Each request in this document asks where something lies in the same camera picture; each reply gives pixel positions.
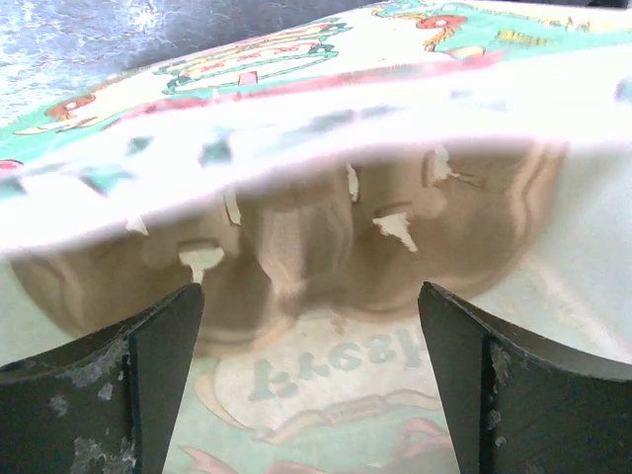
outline clear plastic packaging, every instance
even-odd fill
[[[165,472],[456,472],[423,281],[632,360],[628,17],[383,2],[18,119],[0,363],[194,279]]]

